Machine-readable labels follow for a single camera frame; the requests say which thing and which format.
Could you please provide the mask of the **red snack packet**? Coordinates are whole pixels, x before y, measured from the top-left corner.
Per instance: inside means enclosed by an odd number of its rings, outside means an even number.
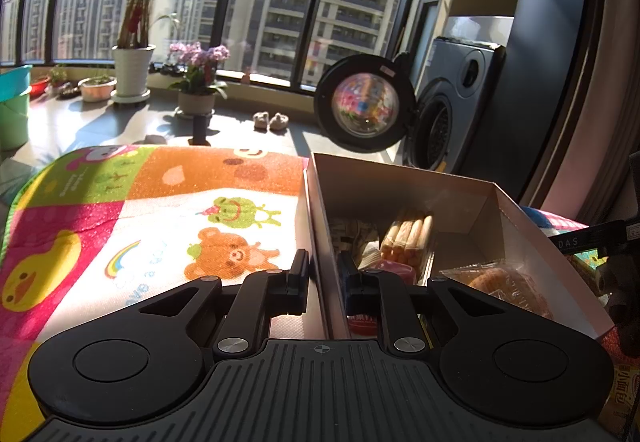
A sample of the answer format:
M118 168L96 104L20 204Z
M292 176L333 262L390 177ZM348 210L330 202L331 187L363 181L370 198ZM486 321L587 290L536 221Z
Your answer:
M399 276L408 286L416 284L416 272L414 272L414 269L410 265L396 261L378 259L366 267L366 271L373 271L374 269L393 273Z

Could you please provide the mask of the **pack of wafer rolls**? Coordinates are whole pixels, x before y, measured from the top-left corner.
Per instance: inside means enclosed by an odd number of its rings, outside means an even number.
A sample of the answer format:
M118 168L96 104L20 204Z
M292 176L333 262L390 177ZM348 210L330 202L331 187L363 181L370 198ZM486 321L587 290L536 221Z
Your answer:
M418 209L402 209L386 232L380 246L384 260L405 264L418 276L430 258L434 219Z

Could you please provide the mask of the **bun snack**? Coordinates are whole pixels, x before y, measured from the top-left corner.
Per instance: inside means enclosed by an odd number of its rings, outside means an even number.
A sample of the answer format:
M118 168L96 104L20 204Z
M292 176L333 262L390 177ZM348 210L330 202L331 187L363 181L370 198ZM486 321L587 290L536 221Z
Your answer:
M504 260L443 269L440 274L528 312L553 318L533 280Z

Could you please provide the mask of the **brown cardboard box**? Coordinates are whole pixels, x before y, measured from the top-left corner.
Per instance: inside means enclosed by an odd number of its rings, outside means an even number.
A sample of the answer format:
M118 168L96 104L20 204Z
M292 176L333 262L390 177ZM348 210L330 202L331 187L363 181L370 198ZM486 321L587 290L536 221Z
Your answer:
M527 274L555 321L600 338L613 323L547 236L497 185L400 165L314 154L307 169L314 254L326 330L350 336L329 221L356 219L386 229L403 209L431 215L434 269L503 259Z

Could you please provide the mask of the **snack packets beside box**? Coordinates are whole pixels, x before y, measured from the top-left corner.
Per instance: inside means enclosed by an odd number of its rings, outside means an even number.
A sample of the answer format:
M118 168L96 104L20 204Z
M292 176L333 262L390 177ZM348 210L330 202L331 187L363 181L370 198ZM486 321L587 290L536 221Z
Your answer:
M593 295L607 295L617 285L612 267L608 265L608 258L599 258L594 250L571 254L570 264L587 284Z

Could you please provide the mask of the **right white slipper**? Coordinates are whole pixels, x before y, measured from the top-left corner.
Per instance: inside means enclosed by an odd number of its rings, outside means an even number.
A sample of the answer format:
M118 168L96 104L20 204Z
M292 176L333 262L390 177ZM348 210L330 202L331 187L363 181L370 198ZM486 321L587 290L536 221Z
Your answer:
M283 113L276 113L269 121L269 130L274 133L284 132L288 128L288 119L287 115Z

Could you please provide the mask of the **white slipper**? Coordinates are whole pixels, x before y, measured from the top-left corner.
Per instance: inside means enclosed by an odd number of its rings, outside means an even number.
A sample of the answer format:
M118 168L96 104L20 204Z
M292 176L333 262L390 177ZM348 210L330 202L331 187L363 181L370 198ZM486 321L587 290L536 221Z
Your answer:
M284 132L288 128L288 119L287 115L283 113L276 113L269 121L269 130L274 133Z
M268 111L259 111L253 116L254 129L259 132L267 132L269 129L270 116Z

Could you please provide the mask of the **left white slipper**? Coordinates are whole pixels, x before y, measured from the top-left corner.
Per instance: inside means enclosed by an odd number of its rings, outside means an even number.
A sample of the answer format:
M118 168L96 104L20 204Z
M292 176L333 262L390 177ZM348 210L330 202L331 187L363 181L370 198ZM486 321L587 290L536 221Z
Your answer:
M270 116L268 111L259 111L253 116L254 129L259 132L267 132L269 129Z

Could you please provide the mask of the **black plant stand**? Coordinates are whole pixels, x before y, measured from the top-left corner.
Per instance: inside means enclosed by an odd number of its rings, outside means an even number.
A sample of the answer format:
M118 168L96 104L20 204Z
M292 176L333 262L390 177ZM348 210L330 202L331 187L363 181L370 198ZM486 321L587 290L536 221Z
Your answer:
M189 139L190 145L209 146L207 140L209 120L209 115L196 115L192 118L192 137Z

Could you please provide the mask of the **colourful cartoon play mat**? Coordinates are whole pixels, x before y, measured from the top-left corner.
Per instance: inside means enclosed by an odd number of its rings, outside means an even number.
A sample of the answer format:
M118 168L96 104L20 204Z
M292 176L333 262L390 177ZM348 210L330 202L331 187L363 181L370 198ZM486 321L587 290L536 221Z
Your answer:
M589 337L442 276L410 286L428 342L326 330L310 159L100 146L17 195L1 261L6 441L634 441L635 328ZM383 259L386 231L329 221L333 253ZM309 252L306 312L255 354L215 354L244 279Z

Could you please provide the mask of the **round black washer door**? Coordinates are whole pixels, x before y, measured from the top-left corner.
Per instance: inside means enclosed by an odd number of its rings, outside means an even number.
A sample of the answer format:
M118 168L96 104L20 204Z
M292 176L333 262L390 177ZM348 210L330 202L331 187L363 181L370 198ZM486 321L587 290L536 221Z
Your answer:
M322 132L355 153L379 153L405 139L418 109L404 55L345 57L326 69L314 92Z

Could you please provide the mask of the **grey washing machine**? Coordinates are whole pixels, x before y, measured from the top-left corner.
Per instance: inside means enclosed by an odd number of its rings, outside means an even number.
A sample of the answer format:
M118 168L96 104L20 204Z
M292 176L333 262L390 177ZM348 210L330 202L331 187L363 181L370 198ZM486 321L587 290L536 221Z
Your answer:
M489 106L506 58L498 43L435 38L419 88L416 117L401 144L408 167L457 172Z

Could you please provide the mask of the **pink orchid in pot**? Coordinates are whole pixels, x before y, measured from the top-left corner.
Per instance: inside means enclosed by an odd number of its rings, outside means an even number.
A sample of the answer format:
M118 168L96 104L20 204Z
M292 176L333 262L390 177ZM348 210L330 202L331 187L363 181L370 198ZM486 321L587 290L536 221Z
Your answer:
M180 78L169 87L178 92L178 113L185 118L210 116L218 97L227 99L227 84L217 79L221 62L230 58L222 44L203 48L200 42L178 42L169 46L169 64Z

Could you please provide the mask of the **shallow beige plant bowl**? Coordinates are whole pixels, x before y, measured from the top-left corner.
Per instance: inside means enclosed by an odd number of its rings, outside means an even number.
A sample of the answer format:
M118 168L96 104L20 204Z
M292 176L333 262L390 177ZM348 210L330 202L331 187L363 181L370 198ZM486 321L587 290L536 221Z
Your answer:
M90 76L78 83L81 98L84 102L103 102L111 98L115 90L116 79L114 76Z

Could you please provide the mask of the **green plastic bucket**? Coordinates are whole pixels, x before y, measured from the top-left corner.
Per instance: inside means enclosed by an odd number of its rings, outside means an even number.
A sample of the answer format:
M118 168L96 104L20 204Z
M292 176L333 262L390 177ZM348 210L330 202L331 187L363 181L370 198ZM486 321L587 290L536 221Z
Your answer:
M29 90L4 100L0 106L0 144L3 151L28 142Z

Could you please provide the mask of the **red plastic basin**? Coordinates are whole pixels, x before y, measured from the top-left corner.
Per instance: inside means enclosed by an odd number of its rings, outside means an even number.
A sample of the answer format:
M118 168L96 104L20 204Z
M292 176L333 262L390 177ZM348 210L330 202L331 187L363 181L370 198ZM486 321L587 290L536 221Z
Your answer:
M32 80L30 84L29 97L36 99L46 93L47 87L50 85L50 76L40 76L39 78Z

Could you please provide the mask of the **teal plastic basin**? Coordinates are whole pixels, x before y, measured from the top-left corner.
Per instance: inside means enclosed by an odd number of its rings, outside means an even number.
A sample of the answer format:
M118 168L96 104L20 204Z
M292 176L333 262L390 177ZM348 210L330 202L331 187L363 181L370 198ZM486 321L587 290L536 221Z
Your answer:
M16 67L0 74L0 102L12 99L27 92L30 87L32 66Z

